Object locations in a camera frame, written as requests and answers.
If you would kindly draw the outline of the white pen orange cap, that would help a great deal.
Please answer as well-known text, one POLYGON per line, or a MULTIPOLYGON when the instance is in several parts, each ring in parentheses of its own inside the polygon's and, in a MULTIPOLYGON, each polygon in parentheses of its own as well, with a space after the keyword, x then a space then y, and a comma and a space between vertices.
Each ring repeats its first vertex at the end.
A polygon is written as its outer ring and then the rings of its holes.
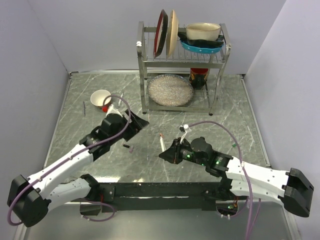
POLYGON ((166 150, 165 142, 164 142, 164 137, 163 134, 160 133, 160 146, 161 146, 161 151, 164 152, 166 150))

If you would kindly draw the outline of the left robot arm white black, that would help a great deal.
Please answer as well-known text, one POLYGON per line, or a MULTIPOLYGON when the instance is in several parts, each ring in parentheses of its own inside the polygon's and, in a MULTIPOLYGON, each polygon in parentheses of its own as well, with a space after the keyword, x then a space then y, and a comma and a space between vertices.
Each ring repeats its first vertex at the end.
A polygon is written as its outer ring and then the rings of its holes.
POLYGON ((123 139, 129 141, 149 122, 129 109, 125 114, 108 113, 101 124, 82 138, 65 156, 45 169, 24 177, 18 175, 10 185, 7 199, 7 221, 12 226, 32 227, 49 211, 66 202, 86 199, 93 202, 100 193, 100 184, 89 174, 82 175, 72 183, 62 181, 85 165, 106 154, 111 146, 123 139))

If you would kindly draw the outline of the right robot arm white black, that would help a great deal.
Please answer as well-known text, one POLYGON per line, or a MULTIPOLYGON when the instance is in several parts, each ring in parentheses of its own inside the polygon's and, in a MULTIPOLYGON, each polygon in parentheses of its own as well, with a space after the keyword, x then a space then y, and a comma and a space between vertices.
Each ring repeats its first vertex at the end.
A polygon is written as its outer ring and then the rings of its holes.
POLYGON ((214 150, 204 137, 191 142, 176 138, 159 157, 175 165, 182 161, 201 165, 220 178, 219 187, 209 192, 217 200, 246 196, 277 203, 299 217, 310 215, 314 186, 299 169, 275 170, 240 161, 214 150))

